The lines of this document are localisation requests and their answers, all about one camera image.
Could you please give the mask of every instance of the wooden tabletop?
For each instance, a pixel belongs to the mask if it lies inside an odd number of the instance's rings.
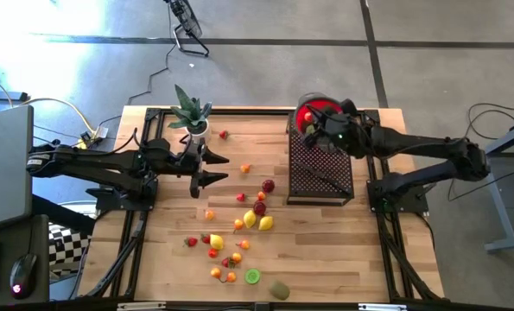
[[[136,127],[138,138],[141,136],[147,108],[124,107],[117,146],[122,145]],[[379,114],[383,126],[406,132],[401,110],[380,109]],[[166,125],[174,119],[167,116]],[[369,211],[365,191],[365,182],[369,179],[365,160],[352,159],[355,198],[347,205],[286,206],[287,117],[211,115],[209,121],[213,134],[210,150],[230,162],[209,165],[205,169],[230,176],[201,190],[199,199],[189,195],[189,177],[159,177],[155,209],[149,213],[145,234],[136,300],[274,301],[267,287],[273,280],[280,280],[291,289],[288,301],[388,301],[378,226]],[[227,140],[219,138],[222,130],[230,133]],[[165,127],[164,137],[174,152],[181,151],[178,140],[183,135],[183,129]],[[134,143],[128,147],[136,149]],[[242,164],[251,165],[249,174],[240,172]],[[390,159],[390,169],[408,172],[415,166],[410,156],[397,155]],[[256,225],[232,233],[233,221],[242,219],[252,207],[262,182],[267,179],[276,183],[276,189],[265,201],[268,214],[274,217],[274,227],[260,232]],[[245,202],[236,200],[239,193],[247,195]],[[207,209],[215,211],[214,220],[204,219]],[[414,214],[401,214],[400,218],[408,259],[426,284],[443,296],[428,228]],[[108,213],[97,222],[80,294],[92,289],[116,258],[123,222],[124,212]],[[217,258],[207,255],[207,244],[199,242],[194,248],[184,246],[184,238],[198,238],[201,233],[219,234],[224,238],[225,248]],[[250,241],[249,250],[240,250],[235,245],[243,239]],[[239,267],[232,270],[238,280],[223,284],[212,278],[211,269],[221,267],[220,261],[236,251],[243,256]],[[250,268],[261,271],[261,280],[255,285],[244,281],[244,273]],[[223,276],[231,271],[221,269]],[[402,293],[397,264],[394,270],[397,288]],[[130,259],[125,265],[122,291],[129,274]]]

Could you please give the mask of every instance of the computer mouse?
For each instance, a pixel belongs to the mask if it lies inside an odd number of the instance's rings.
[[[35,254],[29,253],[18,258],[13,264],[9,280],[13,298],[28,298],[34,291],[37,258]]]

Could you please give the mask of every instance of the lime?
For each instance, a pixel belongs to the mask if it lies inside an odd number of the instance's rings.
[[[255,284],[260,280],[260,271],[257,269],[249,269],[245,272],[245,281],[249,284]]]

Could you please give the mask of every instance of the checkered cloth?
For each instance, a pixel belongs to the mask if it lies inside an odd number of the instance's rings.
[[[57,276],[65,276],[77,270],[53,270],[57,263],[79,262],[92,237],[60,225],[49,226],[49,269]]]

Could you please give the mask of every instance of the gray floor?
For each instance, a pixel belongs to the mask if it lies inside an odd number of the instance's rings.
[[[365,40],[359,0],[193,0],[206,38]],[[514,41],[514,1],[368,0],[377,40]],[[161,0],[38,0],[0,3],[0,81],[33,97],[74,102],[95,126],[120,114],[129,96],[147,87],[164,66],[169,45],[47,43],[28,33],[167,37]],[[367,47],[209,46],[211,58],[171,54],[170,72],[133,105],[174,104],[174,83],[216,105],[296,105],[305,92],[352,98],[378,107]],[[402,108],[412,134],[461,136],[467,107],[478,102],[514,106],[514,49],[379,48],[389,107]],[[67,107],[35,104],[35,123],[78,135],[85,128]],[[117,122],[109,124],[114,135]],[[492,136],[513,125],[487,115],[477,127]],[[56,136],[43,130],[35,134]],[[488,141],[470,137],[481,146]],[[59,137],[65,143],[72,138]],[[112,142],[103,148],[111,148]],[[416,159],[420,166],[434,161]],[[91,185],[66,177],[36,180],[50,200],[89,200]],[[448,203],[448,184],[428,194],[437,258],[448,298],[514,308],[514,251],[487,255],[483,244],[502,238],[486,191]],[[457,182],[456,193],[474,185]]]

